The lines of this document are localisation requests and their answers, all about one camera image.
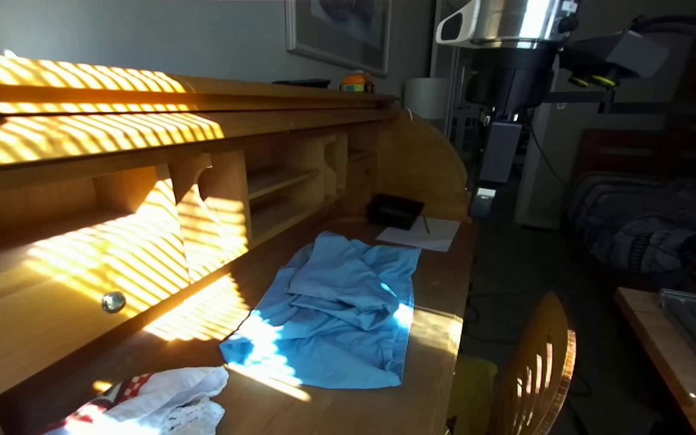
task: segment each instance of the wall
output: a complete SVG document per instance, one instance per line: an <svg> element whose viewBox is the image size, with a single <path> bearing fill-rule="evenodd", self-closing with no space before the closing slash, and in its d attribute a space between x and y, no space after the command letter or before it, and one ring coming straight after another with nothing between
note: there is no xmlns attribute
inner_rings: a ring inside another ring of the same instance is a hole
<svg viewBox="0 0 696 435"><path fill-rule="evenodd" d="M389 76L426 76L432 0L391 0ZM286 0L0 0L0 54L226 81L328 78L351 68L288 54Z"/></svg>
<svg viewBox="0 0 696 435"><path fill-rule="evenodd" d="M572 39L611 33L631 25L636 15L696 15L696 0L580 0L580 29ZM652 36L672 49L669 64L650 81L629 81L621 85L619 101L669 101L684 70L692 45L687 36ZM567 76L559 76L555 89L576 89ZM560 224L566 205L567 175L576 161L582 128L661 128L661 117L603 117L595 103L559 103L536 111L534 134L543 155L528 145L515 219L528 227L553 229Z"/></svg>

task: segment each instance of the blue cloth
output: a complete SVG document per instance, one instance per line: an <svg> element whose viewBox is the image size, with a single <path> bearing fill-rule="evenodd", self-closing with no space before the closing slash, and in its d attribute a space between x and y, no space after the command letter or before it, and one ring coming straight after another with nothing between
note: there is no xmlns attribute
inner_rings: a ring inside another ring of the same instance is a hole
<svg viewBox="0 0 696 435"><path fill-rule="evenodd" d="M420 250L322 233L222 345L230 366L325 390L399 387Z"/></svg>

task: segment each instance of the framed picture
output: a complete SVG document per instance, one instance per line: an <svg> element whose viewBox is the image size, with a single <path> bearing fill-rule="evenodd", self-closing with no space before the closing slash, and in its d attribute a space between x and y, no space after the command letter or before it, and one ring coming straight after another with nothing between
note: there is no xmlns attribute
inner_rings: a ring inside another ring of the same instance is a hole
<svg viewBox="0 0 696 435"><path fill-rule="evenodd" d="M288 0L288 49L325 64L386 73L391 0Z"/></svg>

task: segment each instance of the desk surface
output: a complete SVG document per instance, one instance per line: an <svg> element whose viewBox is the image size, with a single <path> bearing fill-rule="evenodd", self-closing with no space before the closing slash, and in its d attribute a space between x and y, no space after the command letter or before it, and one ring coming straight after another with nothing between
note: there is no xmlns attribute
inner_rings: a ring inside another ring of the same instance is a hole
<svg viewBox="0 0 696 435"><path fill-rule="evenodd" d="M672 325L661 313L655 292L626 290L615 292L615 302L626 314L638 342L644 345L652 366L669 387L675 402L696 430L696 349L681 337L684 331Z"/></svg>
<svg viewBox="0 0 696 435"><path fill-rule="evenodd" d="M414 277L416 317L400 387L331 392L276 381L265 384L259 378L231 373L226 390L218 397L226 412L218 432L440 435L446 420L473 246L475 227L462 224L446 255L422 251Z"/></svg>

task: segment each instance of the bed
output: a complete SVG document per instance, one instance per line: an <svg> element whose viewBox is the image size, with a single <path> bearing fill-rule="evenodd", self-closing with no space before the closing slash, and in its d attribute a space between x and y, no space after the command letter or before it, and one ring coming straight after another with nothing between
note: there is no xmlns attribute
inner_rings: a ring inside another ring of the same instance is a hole
<svg viewBox="0 0 696 435"><path fill-rule="evenodd" d="M696 134L585 131L566 227L609 287L696 287Z"/></svg>

